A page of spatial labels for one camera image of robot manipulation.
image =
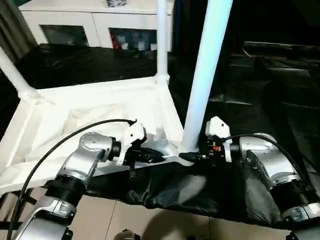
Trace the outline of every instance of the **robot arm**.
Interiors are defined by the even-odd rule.
[[[117,157],[115,161],[121,166],[127,150],[146,139],[146,131],[140,123],[130,126],[121,141],[96,132],[84,134],[78,148],[66,159],[45,195],[37,201],[13,239],[70,240],[73,233],[68,226],[73,221],[77,205],[86,192],[98,162],[112,161]]]
[[[257,137],[240,137],[238,143],[233,143],[231,139],[222,141],[230,136],[230,130],[217,116],[207,122],[205,133],[207,149],[204,153],[188,152],[179,156],[219,167],[219,161],[228,163],[232,161],[233,154],[240,154],[244,161],[257,169],[260,180],[280,210],[282,220],[294,229],[287,239],[320,239],[320,198],[276,146],[257,138],[262,135],[275,142],[272,136],[256,133]]]

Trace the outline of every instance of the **floor tile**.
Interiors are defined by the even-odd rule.
[[[104,240],[116,201],[83,196],[70,230],[75,240]]]
[[[43,188],[36,188],[31,196],[38,200],[46,192]],[[0,220],[10,220],[17,197],[9,194],[1,211]],[[75,240],[104,240],[111,221],[116,201],[103,198],[83,196],[77,206],[77,213],[69,227],[73,231]],[[26,203],[20,221],[26,220],[34,206]],[[7,236],[7,230],[0,230],[0,240]]]
[[[285,240],[289,231],[210,218],[212,240]]]
[[[125,229],[141,236],[142,240],[209,239],[209,218],[163,209],[146,209],[117,201],[106,240]]]

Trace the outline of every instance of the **black cable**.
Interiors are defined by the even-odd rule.
[[[287,152],[287,150],[285,150],[279,143],[277,143],[276,141],[271,140],[270,138],[268,138],[267,136],[264,135],[259,135],[259,134],[239,134],[239,135],[234,135],[234,136],[228,136],[222,139],[222,142],[225,142],[227,140],[230,139],[238,139],[241,137],[251,137],[251,138],[257,138],[257,139],[262,139],[265,140],[271,144],[273,144],[274,146],[276,146],[279,151],[289,160],[289,162],[293,165],[294,169],[296,170],[296,172],[298,173],[298,175],[300,175],[302,178],[304,178],[304,181],[311,186],[311,180],[309,178],[309,175],[306,173],[304,174],[299,166],[297,165],[296,161],[294,160],[294,158]]]
[[[23,187],[20,191],[20,195],[15,203],[14,209],[13,209],[13,213],[11,216],[11,220],[10,220],[10,224],[9,224],[9,228],[8,228],[8,234],[6,236],[6,240],[11,240],[11,236],[12,236],[12,231],[13,231],[13,227],[14,227],[14,220],[16,218],[16,215],[18,214],[18,210],[20,207],[20,204],[22,202],[23,199],[23,195],[27,190],[28,184],[32,178],[32,176],[35,174],[36,170],[39,168],[39,166],[44,162],[44,160],[46,160],[46,158],[54,151],[56,150],[60,145],[62,145],[65,141],[69,140],[70,138],[74,137],[75,135],[90,129],[92,127],[95,127],[97,125],[101,125],[101,124],[107,124],[107,123],[118,123],[118,122],[122,122],[122,123],[128,123],[130,126],[132,124],[135,123],[135,121],[132,120],[128,120],[128,119],[109,119],[109,120],[102,120],[102,121],[97,121],[95,123],[92,123],[88,126],[85,126],[83,128],[78,129],[77,131],[71,133],[70,135],[64,137],[63,139],[61,139],[59,142],[57,142],[45,155],[43,155],[43,157],[36,163],[36,165],[34,166],[34,168],[31,170],[31,172],[29,173],[28,177],[26,178]]]

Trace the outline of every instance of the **white pole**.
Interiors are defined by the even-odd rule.
[[[157,78],[169,84],[168,53],[167,53],[167,0],[157,2]]]
[[[180,152],[195,152],[233,0],[208,0]]]
[[[17,70],[16,66],[9,59],[5,51],[0,47],[0,69],[15,87],[18,92],[19,98],[31,94],[36,90],[31,87],[21,73]]]

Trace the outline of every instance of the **black plastic sheet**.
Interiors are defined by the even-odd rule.
[[[152,76],[152,54],[114,52],[112,49],[42,45],[28,54],[18,69],[35,88]],[[184,123],[194,68],[178,60],[169,65],[170,91]],[[231,133],[273,135],[303,165],[307,156],[320,168],[319,66],[316,63],[261,58],[231,58],[216,73],[205,120],[219,116]],[[1,131],[18,103],[17,94],[0,75]],[[87,194],[116,199],[146,208],[163,208],[232,221],[285,228],[270,194],[238,159],[219,168],[169,163],[95,177]],[[311,180],[318,188],[319,177]]]

